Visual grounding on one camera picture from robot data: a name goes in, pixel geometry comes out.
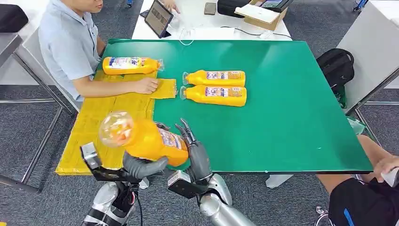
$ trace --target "black backpack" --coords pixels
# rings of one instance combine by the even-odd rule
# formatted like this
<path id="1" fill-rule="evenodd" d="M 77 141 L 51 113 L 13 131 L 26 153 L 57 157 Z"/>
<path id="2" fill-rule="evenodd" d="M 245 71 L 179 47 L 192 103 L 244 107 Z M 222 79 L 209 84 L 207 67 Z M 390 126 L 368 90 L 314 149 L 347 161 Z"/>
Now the black backpack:
<path id="1" fill-rule="evenodd" d="M 355 76 L 353 55 L 344 49 L 330 49 L 316 61 L 334 93 Z"/>
<path id="2" fill-rule="evenodd" d="M 28 17 L 17 5 L 0 4 L 0 33 L 16 33 L 28 23 Z"/>

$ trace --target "black shorts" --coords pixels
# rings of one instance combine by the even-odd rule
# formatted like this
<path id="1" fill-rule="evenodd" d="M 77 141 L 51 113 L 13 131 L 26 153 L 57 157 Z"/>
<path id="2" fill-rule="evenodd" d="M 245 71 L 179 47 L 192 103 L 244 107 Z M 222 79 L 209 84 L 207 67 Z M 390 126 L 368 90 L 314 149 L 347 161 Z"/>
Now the black shorts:
<path id="1" fill-rule="evenodd" d="M 399 188 L 374 178 L 362 184 L 351 178 L 330 195 L 328 217 L 335 226 L 395 226 L 399 220 Z"/>

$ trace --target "bottle label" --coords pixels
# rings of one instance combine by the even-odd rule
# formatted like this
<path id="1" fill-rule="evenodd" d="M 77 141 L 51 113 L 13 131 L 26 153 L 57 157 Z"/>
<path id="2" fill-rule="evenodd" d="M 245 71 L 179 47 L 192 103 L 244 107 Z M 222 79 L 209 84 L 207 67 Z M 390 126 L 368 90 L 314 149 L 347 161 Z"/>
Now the bottle label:
<path id="1" fill-rule="evenodd" d="M 241 87 L 206 87 L 205 95 L 207 97 L 240 97 L 242 96 L 242 91 Z"/>
<path id="2" fill-rule="evenodd" d="M 158 128 L 158 131 L 161 134 L 162 142 L 164 145 L 169 147 L 177 147 L 178 149 L 182 149 L 182 144 L 180 143 L 180 138 L 178 135 L 166 131 L 164 129 Z"/>
<path id="3" fill-rule="evenodd" d="M 144 66 L 145 58 L 142 57 L 111 57 L 110 68 L 130 69 Z"/>
<path id="4" fill-rule="evenodd" d="M 241 79 L 239 71 L 207 72 L 207 79 Z"/>

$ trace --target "cardboard box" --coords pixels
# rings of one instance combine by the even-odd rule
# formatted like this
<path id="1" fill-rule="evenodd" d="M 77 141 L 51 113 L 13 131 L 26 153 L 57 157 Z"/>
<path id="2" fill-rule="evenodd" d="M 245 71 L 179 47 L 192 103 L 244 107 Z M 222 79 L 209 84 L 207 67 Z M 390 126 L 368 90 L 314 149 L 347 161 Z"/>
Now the cardboard box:
<path id="1" fill-rule="evenodd" d="M 249 4 L 255 5 L 257 2 L 260 2 L 260 1 L 259 0 L 251 0 Z M 246 22 L 246 23 L 249 23 L 249 24 L 252 24 L 252 25 L 255 25 L 255 26 L 258 26 L 258 27 L 262 27 L 262 28 L 267 29 L 267 30 L 274 31 L 276 29 L 277 24 L 279 23 L 279 21 L 282 20 L 284 18 L 284 16 L 286 15 L 287 9 L 288 9 L 288 7 L 285 8 L 285 10 L 283 10 L 279 14 L 279 16 L 276 17 L 276 19 L 274 19 L 271 23 L 255 19 L 255 18 L 252 18 L 250 16 L 247 16 L 247 15 L 244 15 L 244 14 L 241 14 L 241 13 L 238 13 L 238 12 L 234 12 L 234 13 L 239 14 L 241 16 L 244 16 L 244 22 Z"/>

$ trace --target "orange bottle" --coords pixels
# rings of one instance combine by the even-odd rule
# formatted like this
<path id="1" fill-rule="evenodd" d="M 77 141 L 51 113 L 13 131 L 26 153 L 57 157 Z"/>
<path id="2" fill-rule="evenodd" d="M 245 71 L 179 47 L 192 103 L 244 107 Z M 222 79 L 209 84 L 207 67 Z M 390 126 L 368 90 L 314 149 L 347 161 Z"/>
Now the orange bottle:
<path id="1" fill-rule="evenodd" d="M 198 103 L 242 107 L 247 101 L 247 89 L 231 86 L 204 86 L 180 88 L 181 99 L 191 99 Z"/>
<path id="2" fill-rule="evenodd" d="M 243 71 L 204 71 L 183 73 L 183 85 L 212 85 L 212 86 L 240 86 L 245 85 L 245 72 Z"/>
<path id="3" fill-rule="evenodd" d="M 103 61 L 103 70 L 109 75 L 149 74 L 156 70 L 162 71 L 163 61 L 147 57 L 106 57 Z"/>
<path id="4" fill-rule="evenodd" d="M 187 146 L 178 135 L 158 128 L 151 120 L 133 120 L 127 112 L 109 114 L 99 135 L 105 145 L 123 146 L 134 157 L 156 161 L 166 156 L 168 164 L 175 167 L 188 159 Z"/>

